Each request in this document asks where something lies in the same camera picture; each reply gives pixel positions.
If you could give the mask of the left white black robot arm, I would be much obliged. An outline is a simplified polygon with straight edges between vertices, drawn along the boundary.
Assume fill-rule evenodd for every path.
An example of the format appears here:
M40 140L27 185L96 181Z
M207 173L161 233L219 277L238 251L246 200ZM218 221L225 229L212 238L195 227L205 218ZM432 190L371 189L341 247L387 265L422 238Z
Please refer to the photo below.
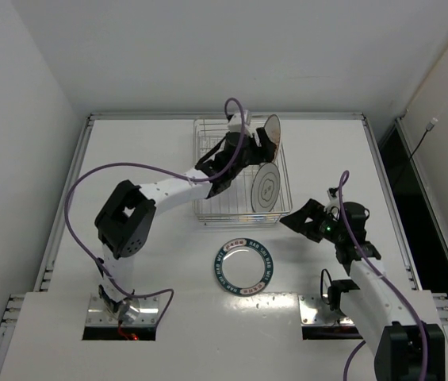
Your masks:
M98 238L102 242L105 269L101 271L100 298L119 322L132 322L130 316L139 303L132 300L133 256L145 245L154 217L177 206L209 199L227 190L246 167L274 162L281 134L258 128L245 136L231 167L217 178L205 181L224 170L239 142L239 133L227 133L185 176L188 181L169 178L157 183L135 185L120 182L96 217Z

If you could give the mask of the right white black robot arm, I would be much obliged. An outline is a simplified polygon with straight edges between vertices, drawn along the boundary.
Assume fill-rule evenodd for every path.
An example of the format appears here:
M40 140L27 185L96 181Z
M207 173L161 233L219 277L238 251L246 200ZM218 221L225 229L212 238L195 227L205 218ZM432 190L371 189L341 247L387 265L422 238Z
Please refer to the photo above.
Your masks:
M362 344L373 353L378 380L444 380L445 337L435 323L422 321L414 306L387 277L381 255L366 239L370 212L343 199L349 179L344 171L323 206L309 199L298 211L281 218L288 229L316 243L335 246L347 279L334 279L327 289L330 310L347 316Z

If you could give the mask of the white plate green rim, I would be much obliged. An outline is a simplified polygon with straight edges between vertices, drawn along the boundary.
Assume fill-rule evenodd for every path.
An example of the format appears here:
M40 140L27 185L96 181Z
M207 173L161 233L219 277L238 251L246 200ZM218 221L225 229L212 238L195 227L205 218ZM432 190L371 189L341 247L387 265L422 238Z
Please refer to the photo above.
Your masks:
M251 186L251 207L256 213L270 212L280 192L280 171L276 164L262 165Z

